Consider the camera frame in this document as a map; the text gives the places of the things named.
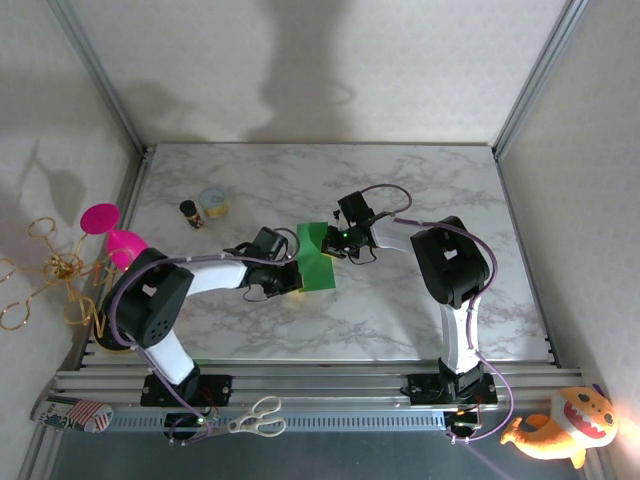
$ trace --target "white marble tabletop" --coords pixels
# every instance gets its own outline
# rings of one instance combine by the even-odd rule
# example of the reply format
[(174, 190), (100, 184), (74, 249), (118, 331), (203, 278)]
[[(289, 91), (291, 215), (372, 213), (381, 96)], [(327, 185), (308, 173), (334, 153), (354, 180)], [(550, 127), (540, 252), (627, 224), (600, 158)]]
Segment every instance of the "white marble tabletop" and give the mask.
[[(490, 359), (544, 360), (547, 346), (488, 147), (391, 145), (160, 145), (139, 198), (132, 229), (166, 255), (219, 253), (251, 241), (262, 226), (332, 222), (337, 200), (366, 186), (407, 188), (407, 218), (459, 216), (495, 249), (500, 273), (482, 300), (481, 351)], [(226, 217), (189, 229), (178, 205), (222, 187)], [(375, 211), (402, 195), (366, 194)], [(442, 346), (437, 304), (416, 259), (379, 250), (379, 260), (354, 266), (334, 260), (337, 287), (248, 303), (243, 291), (190, 297), (176, 332), (196, 359), (435, 359)]]

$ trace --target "green block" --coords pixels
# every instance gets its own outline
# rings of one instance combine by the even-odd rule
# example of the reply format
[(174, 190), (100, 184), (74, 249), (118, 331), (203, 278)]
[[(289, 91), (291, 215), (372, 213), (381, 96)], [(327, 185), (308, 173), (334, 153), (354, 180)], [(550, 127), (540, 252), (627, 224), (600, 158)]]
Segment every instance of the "green block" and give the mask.
[(333, 261), (320, 251), (328, 227), (326, 222), (298, 224), (300, 251), (296, 260), (304, 285), (301, 292), (336, 288)]

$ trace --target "purple cable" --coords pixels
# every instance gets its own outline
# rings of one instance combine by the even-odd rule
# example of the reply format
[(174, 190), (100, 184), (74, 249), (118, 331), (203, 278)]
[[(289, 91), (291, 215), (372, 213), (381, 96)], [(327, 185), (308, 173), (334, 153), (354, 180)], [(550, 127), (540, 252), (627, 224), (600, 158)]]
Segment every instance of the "purple cable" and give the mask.
[[(156, 260), (154, 262), (148, 263), (147, 265), (143, 266), (139, 270), (136, 270), (129, 278), (127, 278), (122, 283), (120, 288), (114, 294), (113, 299), (111, 300), (111, 306), (109, 308), (109, 328), (111, 329), (111, 333), (113, 334), (113, 337), (116, 339), (116, 341), (119, 344), (124, 345), (126, 347), (130, 347), (131, 349), (135, 350), (138, 353), (138, 355), (140, 355), (140, 357), (145, 362), (147, 362), (147, 364), (149, 365), (149, 368), (151, 368), (151, 371), (156, 375), (156, 377), (158, 377), (160, 382), (164, 385), (164, 387), (171, 394), (171, 396), (173, 398), (175, 398), (176, 401), (180, 405), (182, 405), (184, 408), (186, 408), (189, 412), (194, 414), (196, 417), (202, 419), (203, 425), (207, 429), (206, 433), (203, 434), (203, 435), (195, 436), (195, 437), (192, 437), (192, 438), (190, 438), (188, 440), (183, 440), (182, 443), (181, 443), (183, 446), (191, 445), (193, 443), (196, 443), (196, 442), (199, 442), (201, 440), (204, 440), (205, 438), (207, 438), (207, 437), (209, 437), (211, 435), (211, 432), (213, 431), (213, 429), (212, 429), (211, 424), (209, 423), (209, 421), (205, 418), (205, 416), (202, 415), (194, 407), (189, 405), (187, 403), (187, 401), (184, 400), (180, 396), (180, 394), (178, 392), (176, 392), (176, 390), (171, 385), (171, 382), (169, 381), (169, 379), (160, 371), (160, 369), (157, 367), (157, 365), (155, 364), (153, 359), (147, 354), (147, 352), (145, 352), (143, 348), (140, 348), (140, 345), (138, 345), (136, 342), (125, 340), (122, 337), (122, 335), (120, 335), (120, 332), (118, 331), (118, 324), (117, 324), (116, 316), (117, 316), (118, 304), (120, 303), (120, 300), (122, 300), (122, 296), (124, 295), (124, 292), (129, 287), (131, 287), (131, 285), (133, 285), (142, 275), (147, 273), (149, 270), (151, 270), (151, 269), (153, 269), (155, 267), (158, 267), (160, 265), (168, 264), (168, 263), (184, 264), (184, 263), (202, 263), (202, 262), (215, 262), (215, 261), (229, 261), (230, 260), (230, 261), (247, 261), (247, 262), (253, 262), (253, 263), (261, 263), (261, 264), (264, 264), (264, 265), (285, 265), (285, 264), (293, 262), (295, 260), (296, 255), (297, 255), (299, 250), (300, 250), (300, 242), (298, 241), (297, 249), (293, 253), (293, 255), (291, 257), (289, 257), (289, 258), (285, 258), (284, 260), (279, 260), (279, 261), (262, 260), (262, 259), (258, 259), (258, 258), (252, 258), (252, 257), (236, 257), (236, 256), (233, 256), (233, 255), (228, 255), (228, 254), (223, 254), (223, 255), (220, 255), (220, 254), (216, 254), (216, 255), (200, 255), (200, 256), (191, 257), (191, 258), (188, 258), (188, 257), (163, 258), (163, 259)], [(173, 440), (173, 438), (172, 438), (173, 427), (172, 427), (172, 430), (170, 431), (170, 439), (171, 440)]]
[(396, 190), (400, 190), (402, 193), (404, 193), (407, 196), (407, 204), (404, 207), (398, 208), (397, 210), (394, 210), (392, 212), (386, 212), (386, 213), (389, 213), (390, 215), (395, 215), (397, 213), (402, 213), (406, 210), (409, 210), (409, 207), (413, 205), (413, 197), (411, 197), (411, 194), (409, 193), (409, 191), (404, 187), (401, 187), (400, 185), (395, 185), (393, 183), (378, 183), (376, 185), (371, 185), (370, 187), (360, 190), (360, 193), (365, 193), (365, 192), (368, 192), (369, 190), (374, 190), (376, 188), (395, 188)]
[[(489, 258), (491, 259), (492, 268), (491, 268), (491, 275), (489, 276), (489, 280), (487, 280), (487, 283), (485, 284), (485, 286), (482, 287), (480, 291), (476, 293), (473, 296), (473, 298), (469, 301), (469, 308), (467, 309), (467, 321), (466, 321), (467, 344), (469, 345), (469, 348), (475, 351), (475, 355), (476, 357), (478, 357), (478, 360), (480, 360), (480, 362), (486, 365), (489, 368), (489, 370), (495, 373), (498, 376), (498, 378), (502, 380), (502, 383), (504, 383), (504, 386), (507, 388), (507, 392), (509, 392), (509, 412), (507, 413), (507, 416), (502, 420), (502, 422), (500, 422), (498, 426), (492, 428), (491, 430), (480, 435), (479, 437), (471, 437), (471, 438), (467, 437), (466, 440), (469, 442), (475, 442), (478, 440), (482, 440), (483, 438), (487, 438), (489, 435), (493, 435), (498, 430), (500, 430), (509, 421), (509, 419), (511, 418), (511, 415), (513, 415), (513, 410), (515, 408), (515, 404), (513, 400), (513, 391), (511, 390), (511, 385), (509, 385), (509, 382), (504, 377), (504, 375), (500, 373), (497, 368), (495, 368), (486, 358), (484, 358), (480, 354), (477, 347), (473, 344), (473, 341), (471, 338), (471, 320), (473, 317), (473, 310), (475, 309), (476, 303), (478, 302), (478, 300), (480, 300), (480, 297), (482, 296), (482, 294), (491, 286), (493, 281), (496, 279), (496, 275), (498, 274), (498, 259), (496, 258), (495, 253), (493, 253), (493, 250), (491, 250), (489, 245), (487, 245), (484, 242), (484, 240), (474, 235), (473, 233), (470, 233), (458, 227), (454, 227), (453, 225), (448, 225), (446, 223), (440, 223), (440, 222), (418, 222), (416, 220), (407, 220), (404, 218), (394, 218), (393, 221), (398, 223), (403, 223), (405, 225), (442, 228), (443, 230), (449, 230), (453, 233), (457, 233), (458, 235), (462, 235), (463, 237), (469, 238), (470, 240), (473, 240), (478, 245), (480, 245), (487, 252), (487, 255), (489, 255)], [(461, 439), (461, 437), (458, 437), (453, 432), (451, 432), (450, 435), (452, 436), (452, 438)]]

